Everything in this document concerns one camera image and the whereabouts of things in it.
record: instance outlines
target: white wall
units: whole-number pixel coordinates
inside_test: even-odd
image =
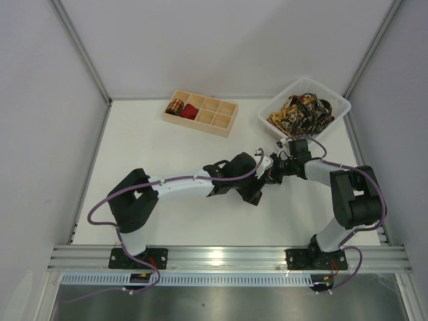
[[[106,106],[46,0],[2,3],[0,30],[0,320],[18,320],[6,301],[31,270],[30,320]]]
[[[64,0],[113,98],[344,93],[391,0]]]
[[[428,301],[428,2],[405,1],[350,101],[363,154]]]

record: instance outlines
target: white plastic basket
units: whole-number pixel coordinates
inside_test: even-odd
[[[316,94],[320,99],[327,100],[332,105],[332,116],[334,120],[320,134],[313,135],[314,139],[321,139],[328,129],[340,121],[350,110],[350,102],[341,95],[328,89],[326,86],[310,78],[300,78],[277,95],[266,107],[259,112],[259,118],[263,122],[266,130],[276,139],[287,138],[281,130],[268,122],[271,112],[279,112],[287,99],[293,95],[303,95],[306,93]]]

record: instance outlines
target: cable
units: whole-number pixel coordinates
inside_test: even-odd
[[[62,302],[64,304],[72,304],[72,303],[75,303],[77,301],[80,301],[80,300],[83,300],[83,299],[86,299],[86,298],[90,298],[91,296],[97,296],[98,294],[101,294],[101,293],[110,292],[110,291],[119,291],[119,290],[123,291],[122,288],[118,288],[118,287],[115,286],[114,288],[102,289],[102,290],[95,291],[95,292],[92,292],[92,293],[89,293],[89,294],[85,294],[84,296],[80,296],[79,298],[76,298],[76,299],[64,300]]]
[[[156,265],[156,262],[153,260],[153,258],[151,256],[148,258],[148,260],[150,261],[150,264],[152,264],[155,268],[158,267]]]
[[[323,144],[321,144],[320,142],[318,142],[316,139],[310,137],[310,136],[304,136],[304,135],[295,135],[295,136],[289,136],[287,137],[286,140],[293,140],[293,139],[299,139],[299,138],[304,138],[304,139],[308,139],[311,140],[312,142],[315,142],[319,147],[321,147],[321,149],[324,151],[324,154],[321,156],[321,158],[324,158],[327,156],[327,148],[324,147]],[[284,148],[281,148],[280,151],[277,153],[278,157],[280,156],[280,154],[284,151]]]
[[[338,289],[338,288],[344,286],[345,284],[349,283],[353,278],[355,278],[358,271],[360,271],[361,264],[362,264],[362,252],[361,252],[361,250],[359,248],[357,248],[355,246],[351,246],[351,245],[342,248],[343,251],[346,251],[347,249],[353,249],[353,250],[357,251],[358,254],[360,255],[360,259],[358,261],[358,264],[356,266],[354,273],[352,273],[352,275],[345,282],[339,284],[338,286],[333,287],[332,290]]]
[[[161,276],[161,273],[159,272],[158,268],[157,268],[157,267],[155,267],[155,266],[153,266],[152,264],[149,264],[149,263],[147,263],[147,262],[144,262],[144,261],[142,261],[142,260],[140,260],[140,259],[137,259],[136,257],[134,257],[134,256],[130,255],[130,253],[128,252],[127,248],[126,248],[126,247],[125,247],[125,245],[123,244],[123,239],[122,239],[122,236],[120,235],[119,227],[117,227],[117,228],[116,228],[116,234],[118,235],[119,242],[120,242],[120,244],[122,245],[123,252],[125,253],[125,255],[126,255],[127,257],[129,257],[132,261],[135,261],[135,262],[137,262],[137,263],[139,263],[139,264],[145,265],[146,267],[148,267],[148,268],[150,268],[151,270],[155,271],[155,272],[156,272],[156,274],[158,275],[158,278],[157,278],[157,279],[156,279],[156,281],[154,281],[152,284],[149,284],[148,286],[145,286],[145,287],[143,287],[142,289],[139,289],[139,290],[135,290],[135,291],[131,290],[131,292],[133,292],[133,293],[144,292],[144,291],[147,291],[147,290],[149,290],[149,289],[151,289],[151,288],[155,287],[155,286],[159,283],[159,281],[161,280],[161,277],[160,277],[160,276]]]
[[[336,262],[332,259],[332,263],[331,263],[332,268],[334,267],[334,269],[336,269],[336,273],[333,274],[333,269],[332,269],[332,276],[337,276],[339,274],[339,268],[337,267]]]
[[[279,151],[279,153],[278,153],[278,157],[280,157],[280,158],[281,158],[281,154],[282,154],[282,153],[284,153],[284,154],[285,154],[285,156],[286,156],[287,158],[289,158],[289,157],[290,157],[290,156],[288,156],[288,155],[287,155],[287,153],[286,153],[284,150],[280,150],[280,151]]]

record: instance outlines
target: patterned fabric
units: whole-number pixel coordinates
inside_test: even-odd
[[[315,94],[290,96],[267,120],[287,136],[320,134],[334,120],[331,104]]]
[[[175,98],[172,102],[169,103],[165,112],[167,114],[178,116],[184,107],[185,103],[180,98]]]

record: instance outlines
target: wooden box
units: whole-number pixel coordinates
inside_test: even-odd
[[[228,137],[235,122],[238,113],[238,105],[232,102],[215,99],[207,96],[192,94],[191,92],[184,92],[177,90],[171,101],[179,98],[186,104],[191,104],[197,108],[198,114],[195,120],[190,120],[180,116],[167,114],[165,108],[163,112],[163,119],[166,122],[173,124],[209,132],[210,134]]]

